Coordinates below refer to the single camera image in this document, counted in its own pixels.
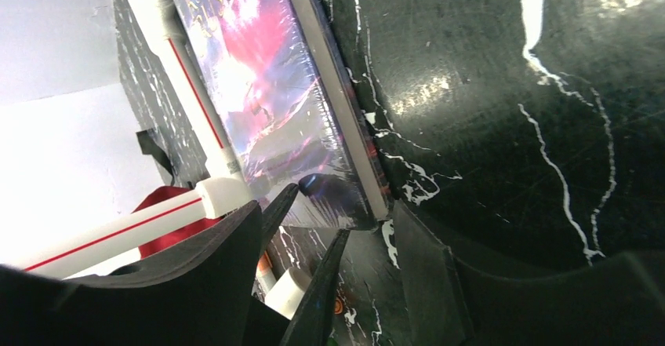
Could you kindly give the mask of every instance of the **white pipe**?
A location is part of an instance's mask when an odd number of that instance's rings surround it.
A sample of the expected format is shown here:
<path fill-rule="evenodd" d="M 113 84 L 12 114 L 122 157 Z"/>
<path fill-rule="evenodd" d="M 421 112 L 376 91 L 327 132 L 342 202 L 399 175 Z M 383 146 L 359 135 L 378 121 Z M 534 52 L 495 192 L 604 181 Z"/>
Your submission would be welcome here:
<path fill-rule="evenodd" d="M 127 1 L 148 47 L 159 57 L 183 105 L 205 152 L 205 167 L 210 176 L 232 177 L 244 182 L 220 118 L 185 50 L 187 37 L 175 23 L 177 16 L 173 0 Z"/>
<path fill-rule="evenodd" d="M 75 238 L 35 250 L 7 264 L 31 273 L 64 279 L 202 218 L 215 219 L 246 203 L 244 184 L 217 177 L 193 191 L 89 230 Z"/>

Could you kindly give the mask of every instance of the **red stripe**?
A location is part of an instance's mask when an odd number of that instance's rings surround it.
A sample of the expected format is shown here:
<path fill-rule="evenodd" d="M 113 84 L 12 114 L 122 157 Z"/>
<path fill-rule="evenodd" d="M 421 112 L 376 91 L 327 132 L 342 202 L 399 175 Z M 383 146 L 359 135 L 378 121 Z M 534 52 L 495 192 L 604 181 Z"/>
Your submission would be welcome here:
<path fill-rule="evenodd" d="M 38 264 L 34 264 L 34 265 L 30 266 L 29 268 L 25 269 L 25 271 L 35 270 L 36 268 L 39 268 L 39 267 L 44 266 L 44 265 L 46 265 L 46 264 L 50 264 L 50 263 L 52 263 L 52 262 L 54 262 L 54 261 L 56 261 L 56 260 L 59 260 L 59 259 L 61 259 L 61 258 L 63 258 L 63 257 L 67 257 L 67 256 L 69 256 L 70 254 L 76 253 L 76 252 L 78 252 L 79 250 L 83 250 L 83 249 L 88 248 L 88 247 L 90 247 L 90 246 L 94 246 L 95 244 L 98 244 L 98 243 L 100 243 L 100 242 L 103 242 L 104 240 L 108 240 L 108 239 L 110 239 L 110 238 L 113 238 L 113 237 L 115 237 L 115 236 L 118 236 L 118 235 L 120 235 L 120 234 L 123 234 L 123 233 L 125 233 L 125 232 L 127 232 L 127 231 L 133 230 L 134 228 L 137 228 L 137 227 L 139 227 L 139 226 L 142 226 L 142 225 L 144 225 L 144 224 L 146 224 L 146 223 L 150 223 L 150 222 L 152 222 L 153 220 L 156 220 L 156 219 L 161 218 L 161 217 L 163 217 L 163 216 L 169 215 L 169 214 L 171 214 L 171 213 L 175 213 L 176 211 L 178 211 L 178 210 L 180 210 L 180 209 L 184 209 L 185 207 L 187 207 L 187 206 L 189 206 L 189 205 L 193 205 L 193 204 L 195 204 L 196 202 L 200 202 L 200 201 L 201 201 L 201 199 L 200 199 L 200 198 L 197 198 L 197 199 L 195 199 L 195 200 L 192 200 L 192 201 L 189 201 L 189 202 L 187 202 L 187 203 L 184 203 L 184 204 L 182 204 L 182 205 L 180 205 L 180 206 L 177 206 L 177 207 L 175 207 L 175 208 L 173 208 L 173 209 L 166 210 L 164 213 L 157 214 L 157 215 L 155 215 L 154 217 L 150 217 L 150 218 L 148 218 L 148 219 L 146 219 L 146 220 L 142 220 L 141 222 L 139 222 L 139 223 L 137 223 L 137 224 L 133 224 L 133 225 L 127 227 L 127 228 L 123 228 L 122 230 L 116 231 L 116 232 L 114 232 L 114 233 L 112 233 L 112 234 L 110 234 L 110 235 L 106 235 L 106 236 L 104 236 L 104 237 L 102 237 L 102 238 L 99 238 L 99 239 L 97 239 L 97 240 L 93 240 L 93 241 L 91 241 L 91 242 L 89 242 L 89 243 L 87 243 L 87 244 L 84 244 L 84 245 L 82 245 L 82 246 L 78 246 L 78 247 L 76 247 L 76 248 L 74 248 L 74 249 L 72 249 L 72 250 L 68 250 L 68 251 L 65 252 L 65 253 L 59 254 L 59 255 L 57 255 L 57 256 L 55 256 L 55 257 L 51 257 L 51 258 L 49 258 L 48 260 L 44 260 L 44 261 L 42 261 L 42 262 L 40 262 L 40 263 L 38 263 Z"/>
<path fill-rule="evenodd" d="M 196 96 L 196 101 L 198 102 L 199 107 L 201 107 L 201 111 L 203 111 L 203 115 L 205 115 L 205 119 L 208 121 L 208 125 L 210 126 L 210 129 L 213 131 L 213 134 L 215 135 L 215 138 L 217 139 L 217 143 L 220 144 L 220 148 L 224 148 L 224 145 L 222 144 L 222 140 L 220 139 L 220 136 L 217 134 L 217 130 L 213 126 L 213 121 L 210 119 L 210 116 L 208 115 L 208 112 L 205 111 L 205 107 L 203 106 L 203 102 L 201 102 L 201 96 L 198 95 L 198 92 L 196 91 L 196 88 L 194 87 L 194 83 L 191 81 L 191 77 L 189 76 L 189 73 L 187 73 L 187 69 L 185 69 L 185 65 L 178 55 L 178 51 L 176 50 L 176 46 L 173 44 L 173 40 L 169 39 L 169 44 L 171 45 L 171 49 L 173 49 L 173 54 L 176 55 L 176 58 L 178 59 L 178 63 L 180 64 L 180 68 L 183 69 L 183 73 L 185 73 L 185 77 L 187 78 L 187 81 L 189 82 L 189 86 L 191 87 L 191 90 L 194 92 L 194 95 Z"/>

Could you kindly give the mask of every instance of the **white panel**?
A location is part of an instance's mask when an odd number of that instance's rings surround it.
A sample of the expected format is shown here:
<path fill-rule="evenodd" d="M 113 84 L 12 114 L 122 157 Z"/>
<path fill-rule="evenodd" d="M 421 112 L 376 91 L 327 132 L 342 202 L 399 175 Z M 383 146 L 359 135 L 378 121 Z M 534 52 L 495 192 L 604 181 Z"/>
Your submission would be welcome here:
<path fill-rule="evenodd" d="M 120 85 L 0 106 L 0 262 L 130 213 L 163 185 L 138 130 Z M 127 258 L 136 251 L 111 264 Z"/>
<path fill-rule="evenodd" d="M 0 105 L 118 81 L 112 0 L 0 0 Z"/>

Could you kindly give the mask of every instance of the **orange round object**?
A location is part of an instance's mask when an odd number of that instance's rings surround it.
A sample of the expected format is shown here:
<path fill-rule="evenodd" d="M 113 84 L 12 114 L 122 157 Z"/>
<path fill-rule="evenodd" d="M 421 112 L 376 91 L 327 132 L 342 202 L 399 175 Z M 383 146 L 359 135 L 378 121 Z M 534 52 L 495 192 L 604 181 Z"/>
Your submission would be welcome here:
<path fill-rule="evenodd" d="M 338 315 L 342 313 L 344 310 L 344 304 L 342 304 L 342 300 L 338 297 L 335 298 L 335 315 Z"/>

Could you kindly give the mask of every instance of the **black marble surface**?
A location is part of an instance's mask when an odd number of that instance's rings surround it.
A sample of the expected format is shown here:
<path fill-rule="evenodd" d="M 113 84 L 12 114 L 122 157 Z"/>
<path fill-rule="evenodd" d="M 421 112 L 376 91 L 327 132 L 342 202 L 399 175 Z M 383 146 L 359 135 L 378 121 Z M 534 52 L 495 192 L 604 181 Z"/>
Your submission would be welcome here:
<path fill-rule="evenodd" d="M 416 215 L 551 271 L 665 246 L 665 0 L 323 2 L 393 192 Z M 204 177 L 130 15 L 116 0 L 137 118 L 185 180 Z M 351 234 L 341 344 L 410 344 L 391 233 Z M 314 269 L 332 236 L 281 229 L 276 272 Z"/>

